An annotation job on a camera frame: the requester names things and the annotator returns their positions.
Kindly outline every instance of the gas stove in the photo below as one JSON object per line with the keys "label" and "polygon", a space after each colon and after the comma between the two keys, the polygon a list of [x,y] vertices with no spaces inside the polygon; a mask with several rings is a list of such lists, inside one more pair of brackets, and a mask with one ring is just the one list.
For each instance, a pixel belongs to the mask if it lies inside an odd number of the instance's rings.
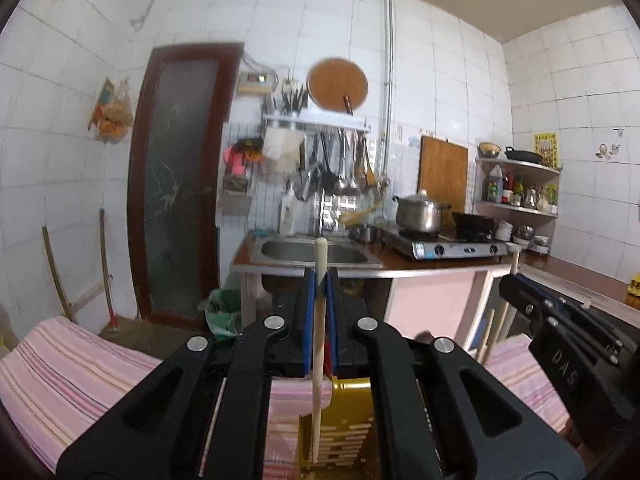
{"label": "gas stove", "polygon": [[507,254],[507,245],[498,240],[467,241],[445,235],[416,235],[398,229],[383,229],[382,242],[413,260],[491,258]]}

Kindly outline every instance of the pink striped cloth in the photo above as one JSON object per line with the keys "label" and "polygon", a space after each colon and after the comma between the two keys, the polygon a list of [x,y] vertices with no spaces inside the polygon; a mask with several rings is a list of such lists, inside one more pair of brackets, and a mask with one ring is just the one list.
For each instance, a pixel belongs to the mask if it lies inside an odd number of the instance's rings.
{"label": "pink striped cloth", "polygon": [[495,345],[486,362],[502,384],[554,430],[564,428],[569,414],[535,357],[529,352],[531,339],[519,334]]}
{"label": "pink striped cloth", "polygon": [[[55,471],[66,447],[159,364],[55,317],[0,360],[0,400],[34,453]],[[324,381],[323,406],[331,392],[331,381]],[[311,413],[311,405],[310,381],[273,381],[263,478],[297,478],[298,417]]]}

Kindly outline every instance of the electrical box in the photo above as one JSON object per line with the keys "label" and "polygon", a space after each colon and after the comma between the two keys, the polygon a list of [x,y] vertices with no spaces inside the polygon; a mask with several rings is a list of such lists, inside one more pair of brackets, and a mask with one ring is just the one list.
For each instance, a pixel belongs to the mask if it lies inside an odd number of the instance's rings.
{"label": "electrical box", "polygon": [[275,87],[275,78],[271,72],[241,72],[238,77],[238,93],[269,95]]}

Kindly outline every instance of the silver screw head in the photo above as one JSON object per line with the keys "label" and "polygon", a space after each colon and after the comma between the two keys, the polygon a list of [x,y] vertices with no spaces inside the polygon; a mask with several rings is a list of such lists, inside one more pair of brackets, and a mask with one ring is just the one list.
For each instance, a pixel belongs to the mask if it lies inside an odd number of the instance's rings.
{"label": "silver screw head", "polygon": [[358,326],[362,330],[375,330],[378,328],[378,322],[372,317],[361,317],[358,320]]}
{"label": "silver screw head", "polygon": [[264,325],[272,330],[277,330],[284,326],[284,318],[282,316],[269,316],[264,320]]}
{"label": "silver screw head", "polygon": [[433,343],[433,346],[438,352],[441,352],[443,354],[453,352],[453,349],[456,347],[455,343],[448,337],[437,338]]}
{"label": "silver screw head", "polygon": [[207,347],[208,344],[209,342],[207,341],[206,337],[197,335],[187,341],[187,348],[192,352],[201,352]]}

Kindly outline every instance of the concrete floor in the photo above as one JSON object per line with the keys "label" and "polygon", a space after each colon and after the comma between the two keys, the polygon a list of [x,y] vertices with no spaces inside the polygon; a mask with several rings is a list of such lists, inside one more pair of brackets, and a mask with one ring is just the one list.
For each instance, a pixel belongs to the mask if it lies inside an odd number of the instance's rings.
{"label": "concrete floor", "polygon": [[112,332],[110,327],[107,326],[100,332],[100,337],[106,341],[144,352],[158,359],[166,359],[187,339],[198,335],[198,332],[191,330],[171,328],[123,317],[118,317],[118,328],[119,330]]}

